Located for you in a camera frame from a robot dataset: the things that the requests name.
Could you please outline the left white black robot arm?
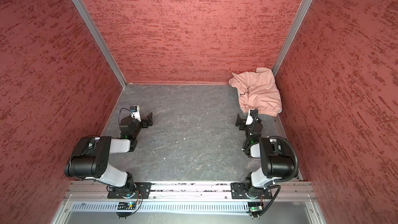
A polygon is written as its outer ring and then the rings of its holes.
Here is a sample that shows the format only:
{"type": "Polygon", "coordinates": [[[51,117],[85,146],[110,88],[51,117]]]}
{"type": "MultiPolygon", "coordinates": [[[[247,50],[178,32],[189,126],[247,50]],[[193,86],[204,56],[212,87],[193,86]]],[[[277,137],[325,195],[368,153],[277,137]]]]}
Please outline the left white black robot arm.
{"type": "Polygon", "coordinates": [[[134,152],[141,129],[153,126],[152,113],[145,119],[138,112],[119,121],[120,137],[85,136],[75,146],[64,174],[80,180],[94,180],[107,186],[108,198],[131,199],[143,196],[129,172],[121,171],[109,164],[110,154],[134,152]]]}

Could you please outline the pink shorts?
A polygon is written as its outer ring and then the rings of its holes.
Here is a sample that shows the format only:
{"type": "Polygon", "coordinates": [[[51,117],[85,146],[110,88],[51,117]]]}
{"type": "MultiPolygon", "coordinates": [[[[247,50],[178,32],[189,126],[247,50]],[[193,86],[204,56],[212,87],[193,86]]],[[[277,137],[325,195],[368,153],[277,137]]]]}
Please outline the pink shorts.
{"type": "Polygon", "coordinates": [[[237,89],[243,113],[257,109],[260,115],[276,117],[282,112],[282,100],[273,71],[259,67],[255,72],[232,73],[229,85],[237,89]]]}

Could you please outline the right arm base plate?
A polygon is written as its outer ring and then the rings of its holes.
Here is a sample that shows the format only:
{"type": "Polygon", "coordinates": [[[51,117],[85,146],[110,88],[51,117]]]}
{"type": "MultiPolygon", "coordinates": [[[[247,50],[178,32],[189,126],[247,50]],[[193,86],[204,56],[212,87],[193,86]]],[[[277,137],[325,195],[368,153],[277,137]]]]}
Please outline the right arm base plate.
{"type": "Polygon", "coordinates": [[[233,182],[230,184],[232,199],[271,199],[272,193],[263,188],[247,186],[246,183],[233,182]]]}

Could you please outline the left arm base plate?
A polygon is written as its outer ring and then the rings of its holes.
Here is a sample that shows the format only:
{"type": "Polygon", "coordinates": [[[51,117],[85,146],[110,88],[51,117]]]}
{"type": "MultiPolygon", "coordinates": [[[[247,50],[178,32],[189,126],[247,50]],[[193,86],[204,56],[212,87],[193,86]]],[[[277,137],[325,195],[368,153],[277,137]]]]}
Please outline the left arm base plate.
{"type": "Polygon", "coordinates": [[[132,186],[108,186],[108,199],[148,199],[152,183],[133,183],[132,186]]]}

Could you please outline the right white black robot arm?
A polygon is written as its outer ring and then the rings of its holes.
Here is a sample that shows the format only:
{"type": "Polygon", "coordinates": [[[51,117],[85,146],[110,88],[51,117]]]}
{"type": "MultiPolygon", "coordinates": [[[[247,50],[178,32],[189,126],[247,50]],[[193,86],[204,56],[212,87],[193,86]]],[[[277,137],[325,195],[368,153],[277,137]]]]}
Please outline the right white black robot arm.
{"type": "Polygon", "coordinates": [[[260,159],[261,166],[245,179],[245,194],[255,199],[277,183],[289,181],[298,174],[298,158],[292,145],[280,136],[262,136],[262,120],[256,111],[242,118],[237,115],[235,125],[245,132],[242,152],[260,159]]]}

